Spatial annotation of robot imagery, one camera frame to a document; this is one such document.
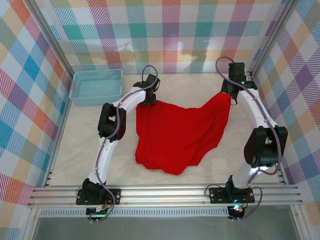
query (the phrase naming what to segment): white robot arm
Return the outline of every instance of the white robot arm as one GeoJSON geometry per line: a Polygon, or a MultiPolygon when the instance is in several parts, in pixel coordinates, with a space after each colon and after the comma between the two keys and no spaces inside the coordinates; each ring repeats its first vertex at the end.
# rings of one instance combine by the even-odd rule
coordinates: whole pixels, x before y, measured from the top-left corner
{"type": "MultiPolygon", "coordinates": [[[[257,98],[257,100],[263,106],[263,110],[267,115],[269,122],[275,128],[277,123],[270,117],[266,108],[261,102],[259,97],[259,92],[256,89],[249,89],[251,93],[257,98]]],[[[251,130],[253,131],[256,128],[263,127],[265,129],[269,128],[268,124],[266,123],[264,116],[262,115],[259,107],[257,106],[256,102],[253,98],[246,92],[240,91],[237,96],[237,102],[242,107],[247,120],[250,123],[251,130]]],[[[261,170],[267,170],[268,166],[260,166],[261,170]]],[[[241,168],[232,176],[233,184],[238,189],[246,189],[248,188],[248,180],[258,171],[258,167],[251,167],[248,163],[244,162],[241,168]]]]}
{"type": "MultiPolygon", "coordinates": [[[[137,86],[134,86],[124,97],[122,97],[120,100],[114,102],[112,105],[116,108],[119,103],[120,108],[124,109],[126,114],[128,114],[131,110],[133,110],[138,104],[142,103],[143,101],[146,100],[146,91],[138,91],[140,88],[137,86]]],[[[105,141],[105,137],[101,137],[99,139],[99,147],[98,147],[98,152],[100,151],[102,144],[105,141]]],[[[110,164],[111,157],[113,155],[113,152],[118,144],[119,140],[114,140],[114,141],[105,141],[105,146],[100,154],[100,159],[98,163],[98,173],[100,176],[100,179],[103,183],[107,181],[107,173],[108,173],[108,167],[110,164]]],[[[89,174],[89,180],[94,183],[98,184],[98,178],[96,175],[96,164],[94,163],[92,166],[92,170],[89,174]]]]}

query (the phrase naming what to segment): red towel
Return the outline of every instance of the red towel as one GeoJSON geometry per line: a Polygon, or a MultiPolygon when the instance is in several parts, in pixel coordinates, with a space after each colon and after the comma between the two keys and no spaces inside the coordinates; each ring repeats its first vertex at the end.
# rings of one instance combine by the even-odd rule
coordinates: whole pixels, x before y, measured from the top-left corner
{"type": "Polygon", "coordinates": [[[162,101],[138,105],[135,160],[147,169],[179,175],[197,166],[218,146],[228,122],[230,96],[218,93],[200,108],[183,108],[162,101]]]}

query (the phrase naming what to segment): light blue basket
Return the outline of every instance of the light blue basket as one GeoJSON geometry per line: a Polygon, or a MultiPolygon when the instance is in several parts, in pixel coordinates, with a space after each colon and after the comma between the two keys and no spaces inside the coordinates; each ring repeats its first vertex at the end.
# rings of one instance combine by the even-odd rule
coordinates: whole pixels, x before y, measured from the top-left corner
{"type": "Polygon", "coordinates": [[[78,106],[113,103],[122,97],[122,69],[77,71],[69,97],[78,106]]]}

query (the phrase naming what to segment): wire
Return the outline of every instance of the wire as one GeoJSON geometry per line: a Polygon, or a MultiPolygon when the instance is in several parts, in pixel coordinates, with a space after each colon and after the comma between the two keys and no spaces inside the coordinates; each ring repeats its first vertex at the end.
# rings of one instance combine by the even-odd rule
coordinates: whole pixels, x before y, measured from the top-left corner
{"type": "MultiPolygon", "coordinates": [[[[121,99],[121,101],[117,104],[117,106],[116,106],[116,110],[115,110],[115,112],[116,112],[116,119],[120,119],[119,108],[120,108],[120,106],[122,105],[122,103],[123,103],[127,98],[129,98],[131,95],[136,94],[136,93],[138,93],[138,92],[141,92],[141,91],[145,91],[145,90],[147,90],[147,89],[150,89],[150,88],[152,88],[152,87],[157,83],[157,81],[158,81],[158,71],[157,71],[157,69],[156,69],[154,66],[152,66],[152,65],[146,65],[146,66],[143,68],[143,70],[142,70],[142,76],[141,76],[142,82],[144,82],[144,73],[145,73],[146,68],[148,68],[148,67],[153,68],[154,71],[155,71],[155,80],[154,80],[154,82],[153,82],[151,85],[149,85],[149,86],[146,86],[146,87],[141,88],[141,89],[136,90],[136,91],[132,91],[132,92],[128,93],[127,95],[125,95],[125,96],[121,99]]],[[[101,186],[110,194],[110,196],[112,197],[111,209],[110,209],[110,211],[108,211],[108,213],[107,213],[103,218],[97,219],[97,220],[95,220],[95,221],[91,218],[92,214],[90,214],[90,215],[89,215],[90,223],[95,222],[95,223],[98,224],[98,223],[104,221],[104,220],[112,213],[112,211],[114,210],[115,205],[116,205],[115,195],[114,195],[114,194],[107,188],[107,186],[102,182],[102,180],[101,180],[101,178],[100,178],[100,176],[99,176],[99,173],[98,173],[98,169],[99,169],[99,159],[100,159],[100,155],[101,155],[101,153],[102,153],[102,151],[103,151],[103,149],[104,149],[104,147],[105,147],[105,145],[106,145],[107,140],[110,139],[110,138],[112,138],[114,135],[116,135],[117,132],[118,132],[118,130],[119,130],[119,128],[120,128],[120,121],[117,120],[117,121],[116,121],[116,127],[115,127],[114,132],[113,132],[110,136],[107,136],[107,137],[104,138],[104,140],[103,140],[103,142],[102,142],[102,145],[101,145],[101,148],[100,148],[100,150],[99,150],[99,152],[98,152],[98,156],[96,157],[96,162],[95,162],[95,175],[96,175],[96,178],[98,179],[100,185],[101,185],[101,186]]]]}
{"type": "Polygon", "coordinates": [[[247,207],[248,207],[248,203],[249,203],[249,200],[248,200],[248,197],[247,197],[247,196],[245,196],[245,201],[246,201],[246,205],[245,205],[244,208],[247,208],[247,207]]]}
{"type": "Polygon", "coordinates": [[[277,147],[277,153],[278,153],[278,161],[277,161],[277,164],[276,164],[276,168],[273,172],[267,172],[267,171],[264,171],[264,170],[261,170],[259,167],[258,167],[258,170],[249,178],[248,180],[248,186],[250,189],[259,189],[260,191],[260,199],[257,203],[257,205],[255,206],[255,208],[249,213],[247,214],[246,216],[244,216],[242,218],[242,220],[244,219],[247,219],[248,217],[250,217],[257,209],[258,207],[260,206],[261,202],[262,202],[262,198],[263,198],[263,191],[262,191],[262,188],[259,187],[259,186],[254,186],[254,187],[251,187],[250,186],[250,183],[255,179],[255,177],[258,175],[259,172],[262,172],[264,174],[267,174],[267,175],[275,175],[278,173],[279,169],[280,169],[280,166],[281,166],[281,161],[282,161],[282,156],[281,156],[281,145],[280,145],[280,140],[279,140],[279,137],[276,133],[276,130],[275,128],[272,126],[272,124],[270,123],[265,111],[264,111],[264,108],[263,106],[260,104],[260,102],[258,101],[258,99],[255,97],[255,95],[249,91],[248,88],[246,88],[245,86],[235,82],[235,81],[232,81],[231,79],[229,79],[228,77],[224,76],[222,74],[222,72],[219,70],[219,67],[218,67],[218,63],[221,59],[228,59],[230,60],[231,62],[235,62],[231,57],[228,57],[228,56],[220,56],[218,57],[218,59],[216,60],[215,62],[215,69],[216,69],[216,72],[226,81],[228,81],[229,83],[232,83],[240,88],[242,88],[243,90],[245,90],[249,95],[250,97],[252,97],[252,100],[254,100],[254,102],[257,104],[258,108],[260,109],[260,112],[265,120],[265,122],[267,123],[267,125],[269,126],[269,128],[271,129],[273,135],[274,135],[274,138],[275,138],[275,142],[276,142],[276,147],[277,147]]]}
{"type": "Polygon", "coordinates": [[[105,200],[105,207],[106,207],[106,209],[110,209],[113,205],[113,202],[112,202],[112,198],[110,195],[107,195],[107,197],[110,199],[111,205],[110,205],[110,207],[108,207],[108,200],[106,199],[105,200]]]}
{"type": "Polygon", "coordinates": [[[222,186],[219,186],[218,184],[209,184],[208,186],[206,186],[205,190],[204,190],[204,195],[207,196],[208,198],[210,198],[209,195],[207,195],[207,190],[210,186],[217,186],[219,188],[223,188],[222,186]]]}
{"type": "Polygon", "coordinates": [[[79,194],[78,194],[78,191],[82,189],[82,187],[78,187],[76,190],[75,190],[75,195],[77,195],[79,197],[79,194]]]}

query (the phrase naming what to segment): colorful plaid wallpaper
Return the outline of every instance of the colorful plaid wallpaper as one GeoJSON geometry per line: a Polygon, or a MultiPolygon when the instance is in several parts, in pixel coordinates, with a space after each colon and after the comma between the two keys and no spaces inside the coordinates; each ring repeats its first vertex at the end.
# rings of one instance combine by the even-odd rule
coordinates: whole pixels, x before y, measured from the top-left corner
{"type": "Polygon", "coordinates": [[[147,64],[160,73],[215,72],[221,55],[251,63],[280,4],[279,0],[37,2],[76,71],[119,68],[127,74],[140,73],[147,64]]]}
{"type": "Polygon", "coordinates": [[[71,80],[23,0],[0,0],[0,240],[16,240],[44,179],[71,80]]]}
{"type": "Polygon", "coordinates": [[[263,48],[266,46],[267,41],[269,40],[270,35],[272,34],[272,32],[275,30],[275,27],[277,26],[277,22],[279,21],[279,18],[281,17],[281,13],[284,10],[286,4],[287,4],[288,0],[281,0],[281,3],[278,7],[278,9],[276,10],[275,15],[272,18],[272,21],[267,29],[267,31],[265,32],[263,39],[259,45],[258,50],[256,51],[254,58],[251,62],[251,65],[249,67],[249,71],[252,70],[254,68],[254,66],[257,63],[258,57],[260,56],[261,51],[263,50],[263,48]]]}
{"type": "Polygon", "coordinates": [[[320,0],[300,0],[258,74],[271,116],[288,129],[283,166],[320,236],[320,0]]]}

